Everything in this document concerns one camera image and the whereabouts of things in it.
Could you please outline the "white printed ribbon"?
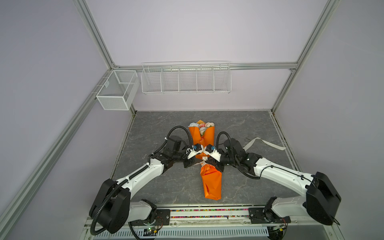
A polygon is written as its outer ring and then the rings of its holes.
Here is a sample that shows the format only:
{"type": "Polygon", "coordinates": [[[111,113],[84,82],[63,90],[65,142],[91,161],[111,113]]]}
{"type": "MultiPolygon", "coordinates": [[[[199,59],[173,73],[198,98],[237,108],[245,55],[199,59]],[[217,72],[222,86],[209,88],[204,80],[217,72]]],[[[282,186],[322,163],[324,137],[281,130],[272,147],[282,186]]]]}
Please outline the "white printed ribbon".
{"type": "Polygon", "coordinates": [[[234,138],[227,139],[221,144],[215,146],[220,154],[229,154],[233,158],[232,167],[235,167],[239,170],[249,173],[254,167],[257,166],[258,161],[263,157],[259,154],[248,153],[247,150],[253,146],[256,141],[261,141],[265,145],[272,147],[274,149],[284,151],[286,147],[273,144],[271,142],[265,141],[260,137],[256,137],[248,142],[245,146],[242,146],[240,142],[234,138]]]}

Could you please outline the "orange wrapping paper sheet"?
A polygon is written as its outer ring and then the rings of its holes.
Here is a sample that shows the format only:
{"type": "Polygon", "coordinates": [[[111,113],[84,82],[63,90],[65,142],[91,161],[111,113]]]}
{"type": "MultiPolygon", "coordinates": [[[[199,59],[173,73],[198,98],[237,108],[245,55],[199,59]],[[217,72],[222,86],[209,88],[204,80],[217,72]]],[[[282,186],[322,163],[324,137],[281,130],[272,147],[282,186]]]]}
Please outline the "orange wrapping paper sheet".
{"type": "MultiPolygon", "coordinates": [[[[215,143],[215,124],[212,122],[205,123],[198,121],[190,123],[189,131],[193,138],[194,145],[200,144],[203,147],[214,145],[215,143]]],[[[203,182],[204,195],[206,199],[220,200],[222,198],[222,173],[210,164],[209,156],[201,153],[196,156],[200,160],[200,175],[203,182]]]]}

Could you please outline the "cream fake rose stem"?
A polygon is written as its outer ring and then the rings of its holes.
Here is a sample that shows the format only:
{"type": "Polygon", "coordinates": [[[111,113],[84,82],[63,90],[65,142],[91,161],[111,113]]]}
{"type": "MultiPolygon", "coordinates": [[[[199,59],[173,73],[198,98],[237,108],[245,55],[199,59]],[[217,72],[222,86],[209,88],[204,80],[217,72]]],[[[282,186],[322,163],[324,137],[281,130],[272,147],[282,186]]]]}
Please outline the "cream fake rose stem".
{"type": "Polygon", "coordinates": [[[214,123],[206,123],[206,124],[205,124],[205,127],[206,127],[206,128],[210,128],[210,127],[214,127],[214,126],[215,126],[214,123]]]}

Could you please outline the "white fake rose stem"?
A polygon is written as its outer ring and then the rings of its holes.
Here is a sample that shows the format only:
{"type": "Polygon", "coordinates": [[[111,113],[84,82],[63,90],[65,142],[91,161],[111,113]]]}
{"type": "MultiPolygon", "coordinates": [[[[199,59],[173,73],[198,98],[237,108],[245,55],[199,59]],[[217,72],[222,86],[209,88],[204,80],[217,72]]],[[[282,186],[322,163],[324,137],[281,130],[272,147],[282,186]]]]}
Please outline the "white fake rose stem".
{"type": "Polygon", "coordinates": [[[199,125],[200,125],[200,124],[198,124],[198,123],[190,123],[190,124],[189,124],[189,127],[197,127],[197,128],[198,128],[199,125]]]}

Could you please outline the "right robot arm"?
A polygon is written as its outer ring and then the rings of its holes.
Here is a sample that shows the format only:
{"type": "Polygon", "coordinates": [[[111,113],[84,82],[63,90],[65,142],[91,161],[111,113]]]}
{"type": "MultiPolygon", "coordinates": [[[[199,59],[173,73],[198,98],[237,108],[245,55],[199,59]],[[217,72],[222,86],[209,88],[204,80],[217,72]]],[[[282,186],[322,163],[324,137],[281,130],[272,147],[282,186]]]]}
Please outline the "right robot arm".
{"type": "Polygon", "coordinates": [[[254,138],[242,146],[236,139],[228,138],[222,149],[219,145],[204,148],[204,154],[208,155],[206,162],[221,172],[226,166],[232,166],[250,179],[265,178],[298,194],[291,198],[271,197],[252,218],[260,223],[276,223],[287,222],[290,217],[311,217],[326,226],[338,224],[336,214],[342,198],[328,176],[289,169],[249,152],[257,140],[254,138]]]}

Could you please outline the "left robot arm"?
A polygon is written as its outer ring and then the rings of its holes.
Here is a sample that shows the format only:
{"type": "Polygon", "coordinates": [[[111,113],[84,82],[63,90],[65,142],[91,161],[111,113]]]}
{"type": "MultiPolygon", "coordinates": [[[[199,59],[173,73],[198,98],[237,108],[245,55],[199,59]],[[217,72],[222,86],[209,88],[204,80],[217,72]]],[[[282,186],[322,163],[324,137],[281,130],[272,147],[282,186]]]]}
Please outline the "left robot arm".
{"type": "Polygon", "coordinates": [[[155,223],[157,206],[145,199],[133,202],[132,198],[174,163],[183,163],[185,168],[192,166],[196,156],[203,150],[201,144],[194,144],[187,128],[173,127],[162,145],[148,155],[143,166],[118,180],[107,179],[102,183],[89,211],[92,218],[91,235],[96,236],[104,231],[114,234],[126,223],[135,221],[155,223]]]}

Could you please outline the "small white mesh basket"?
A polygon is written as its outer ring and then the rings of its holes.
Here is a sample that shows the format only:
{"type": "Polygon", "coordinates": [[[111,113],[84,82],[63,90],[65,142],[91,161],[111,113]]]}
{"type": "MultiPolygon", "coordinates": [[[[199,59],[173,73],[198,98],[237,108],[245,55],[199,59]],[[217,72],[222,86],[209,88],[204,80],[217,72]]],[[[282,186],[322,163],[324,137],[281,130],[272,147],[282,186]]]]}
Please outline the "small white mesh basket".
{"type": "Polygon", "coordinates": [[[104,110],[129,111],[139,86],[136,71],[112,70],[96,97],[104,110]]]}

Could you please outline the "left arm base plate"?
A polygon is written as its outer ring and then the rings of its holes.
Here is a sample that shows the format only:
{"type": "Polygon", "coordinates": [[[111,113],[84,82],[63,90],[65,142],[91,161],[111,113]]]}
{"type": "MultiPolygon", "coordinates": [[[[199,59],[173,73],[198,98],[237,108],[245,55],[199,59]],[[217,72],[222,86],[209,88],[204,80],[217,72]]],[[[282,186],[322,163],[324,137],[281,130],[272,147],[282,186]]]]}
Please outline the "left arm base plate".
{"type": "Polygon", "coordinates": [[[136,220],[131,222],[132,226],[168,226],[171,220],[170,209],[157,209],[146,220],[136,220]]]}

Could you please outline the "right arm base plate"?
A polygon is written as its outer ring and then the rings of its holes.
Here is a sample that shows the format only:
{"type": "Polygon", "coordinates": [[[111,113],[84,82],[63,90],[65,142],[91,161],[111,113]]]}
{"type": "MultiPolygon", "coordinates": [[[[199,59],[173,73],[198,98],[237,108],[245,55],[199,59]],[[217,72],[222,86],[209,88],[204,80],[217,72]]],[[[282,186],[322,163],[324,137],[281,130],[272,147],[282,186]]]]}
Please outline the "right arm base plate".
{"type": "Polygon", "coordinates": [[[266,211],[264,207],[249,208],[249,219],[252,224],[289,224],[290,217],[279,217],[271,211],[266,211]]]}

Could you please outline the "aluminium front rail frame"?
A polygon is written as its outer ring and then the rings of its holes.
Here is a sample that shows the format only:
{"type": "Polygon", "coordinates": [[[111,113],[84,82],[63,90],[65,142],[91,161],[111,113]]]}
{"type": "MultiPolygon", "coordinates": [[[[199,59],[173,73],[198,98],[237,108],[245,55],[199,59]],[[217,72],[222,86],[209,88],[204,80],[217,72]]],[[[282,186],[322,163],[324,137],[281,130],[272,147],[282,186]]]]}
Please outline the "aluminium front rail frame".
{"type": "Polygon", "coordinates": [[[132,226],[93,236],[87,219],[81,240],[343,240],[339,225],[322,225],[310,217],[290,217],[289,224],[252,224],[255,205],[174,205],[168,226],[132,226]]]}

